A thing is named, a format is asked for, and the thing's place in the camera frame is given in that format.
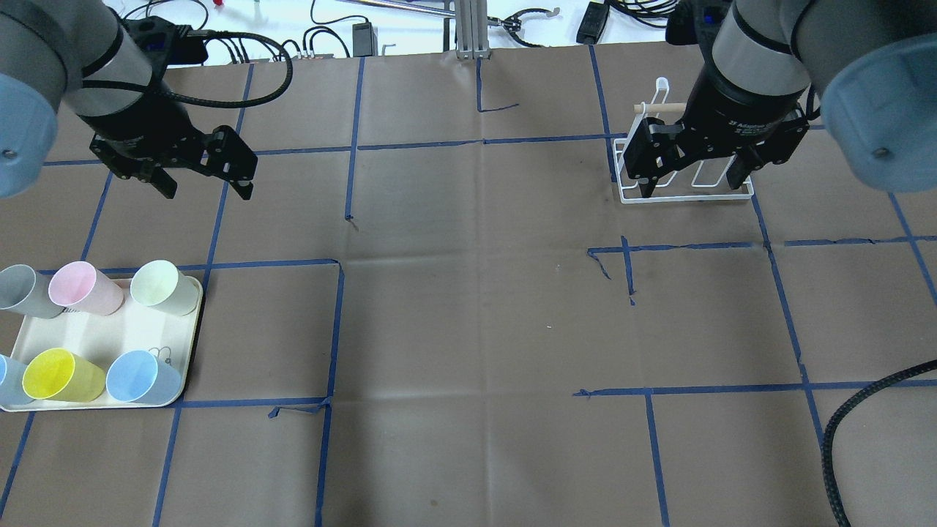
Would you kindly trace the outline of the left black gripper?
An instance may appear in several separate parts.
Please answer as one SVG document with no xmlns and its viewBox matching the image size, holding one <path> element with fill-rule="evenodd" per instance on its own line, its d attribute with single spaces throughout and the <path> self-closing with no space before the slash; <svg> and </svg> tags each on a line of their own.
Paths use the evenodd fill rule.
<svg viewBox="0 0 937 527">
<path fill-rule="evenodd" d="M 96 116 L 89 118 L 89 126 L 94 131 L 92 152 L 117 176 L 143 176 L 149 168 L 160 165 L 232 182 L 232 190 L 243 201 L 253 195 L 258 158 L 227 124 L 205 134 L 187 117 Z M 170 200 L 178 189 L 164 169 L 152 171 L 150 185 Z"/>
</svg>

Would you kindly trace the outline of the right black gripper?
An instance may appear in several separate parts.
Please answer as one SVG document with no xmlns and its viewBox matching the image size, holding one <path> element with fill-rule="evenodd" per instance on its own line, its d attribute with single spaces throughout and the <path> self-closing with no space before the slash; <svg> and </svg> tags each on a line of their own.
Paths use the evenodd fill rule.
<svg viewBox="0 0 937 527">
<path fill-rule="evenodd" d="M 658 180 L 672 171 L 733 157 L 726 180 L 730 190 L 739 190 L 753 171 L 789 160 L 808 129 L 799 94 L 754 94 L 716 70 L 702 70 L 679 120 L 640 120 L 626 147 L 626 174 L 649 199 Z"/>
</svg>

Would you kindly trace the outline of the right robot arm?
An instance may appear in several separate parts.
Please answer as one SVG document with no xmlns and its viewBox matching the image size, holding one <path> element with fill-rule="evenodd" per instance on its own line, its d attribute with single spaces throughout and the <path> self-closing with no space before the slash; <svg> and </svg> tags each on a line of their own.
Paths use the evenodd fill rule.
<svg viewBox="0 0 937 527">
<path fill-rule="evenodd" d="M 649 199 L 669 174 L 729 159 L 736 190 L 819 117 L 860 182 L 933 190 L 935 26 L 933 1 L 679 1 L 665 39 L 699 47 L 702 70 L 676 123 L 639 111 L 618 178 Z"/>
</svg>

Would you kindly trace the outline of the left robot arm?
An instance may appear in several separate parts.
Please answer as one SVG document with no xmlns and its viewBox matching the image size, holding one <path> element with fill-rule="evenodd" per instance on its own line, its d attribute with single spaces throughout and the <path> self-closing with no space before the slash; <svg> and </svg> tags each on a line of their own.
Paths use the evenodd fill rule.
<svg viewBox="0 0 937 527">
<path fill-rule="evenodd" d="M 2 3 L 2 196 L 37 182 L 66 104 L 91 130 L 92 154 L 121 179 L 164 197 L 167 169 L 197 171 L 253 193 L 257 157 L 232 127 L 204 133 L 163 77 L 205 60 L 213 33 L 149 17 L 121 21 L 100 1 Z"/>
</svg>

